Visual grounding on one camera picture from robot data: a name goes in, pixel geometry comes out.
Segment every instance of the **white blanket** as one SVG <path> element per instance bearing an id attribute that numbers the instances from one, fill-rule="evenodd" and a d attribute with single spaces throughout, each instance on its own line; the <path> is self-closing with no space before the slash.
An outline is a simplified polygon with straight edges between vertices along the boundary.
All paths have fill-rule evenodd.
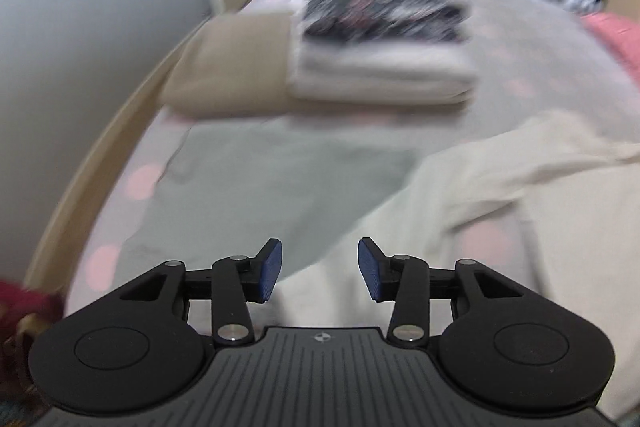
<path id="1" fill-rule="evenodd" d="M 613 417 L 626 412 L 640 394 L 640 145 L 601 139 L 569 112 L 429 156 L 324 259 L 278 282 L 270 305 L 286 325 L 385 328 L 393 303 L 369 297 L 357 264 L 361 237 L 437 266 L 454 227 L 514 202 L 537 236 L 548 295 L 614 344 L 600 406 Z"/>

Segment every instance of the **light green cloth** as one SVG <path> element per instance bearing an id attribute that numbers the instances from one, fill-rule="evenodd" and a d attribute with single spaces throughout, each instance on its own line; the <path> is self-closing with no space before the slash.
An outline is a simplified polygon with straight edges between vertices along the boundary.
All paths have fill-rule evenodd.
<path id="1" fill-rule="evenodd" d="M 317 261 L 404 184 L 413 152 L 348 144 L 274 123 L 198 124 L 125 244 L 114 286 L 167 259 L 203 269 L 283 243 L 280 278 Z"/>

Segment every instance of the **folded clothes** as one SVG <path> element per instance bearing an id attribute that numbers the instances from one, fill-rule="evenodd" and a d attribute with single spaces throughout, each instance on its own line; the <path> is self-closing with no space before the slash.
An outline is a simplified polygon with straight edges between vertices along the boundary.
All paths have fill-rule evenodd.
<path id="1" fill-rule="evenodd" d="M 411 106 L 468 100 L 478 72 L 466 17 L 452 0 L 306 0 L 294 18 L 289 92 Z"/>
<path id="2" fill-rule="evenodd" d="M 452 0 L 307 0 L 304 34 L 338 41 L 409 38 L 461 41 L 466 18 Z"/>

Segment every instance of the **folded towel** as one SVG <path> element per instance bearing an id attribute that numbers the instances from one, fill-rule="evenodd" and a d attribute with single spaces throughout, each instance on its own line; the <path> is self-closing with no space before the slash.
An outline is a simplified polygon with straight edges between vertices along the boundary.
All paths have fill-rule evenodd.
<path id="1" fill-rule="evenodd" d="M 301 39 L 293 44 L 289 91 L 336 102 L 463 102 L 471 97 L 478 73 L 460 46 L 400 40 L 345 46 Z"/>

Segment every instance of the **black circular pad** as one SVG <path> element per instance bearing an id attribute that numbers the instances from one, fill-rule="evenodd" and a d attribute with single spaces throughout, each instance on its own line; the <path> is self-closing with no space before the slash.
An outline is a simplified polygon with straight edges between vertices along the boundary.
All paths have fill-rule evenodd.
<path id="1" fill-rule="evenodd" d="M 91 331 L 76 344 L 76 357 L 94 369 L 122 369 L 139 362 L 149 351 L 149 339 L 130 328 Z"/>
<path id="2" fill-rule="evenodd" d="M 533 414 L 593 405 L 614 363 L 604 333 L 543 298 L 484 299 L 447 327 L 438 357 L 462 391 Z"/>
<path id="3" fill-rule="evenodd" d="M 494 344 L 502 356 L 524 365 L 554 363 L 569 350 L 569 342 L 562 333 L 540 324 L 502 328 L 495 334 Z"/>
<path id="4" fill-rule="evenodd" d="M 45 331 L 29 367 L 55 405 L 100 415 L 161 403 L 185 389 L 203 361 L 199 334 L 182 320 L 149 303 L 112 301 Z"/>

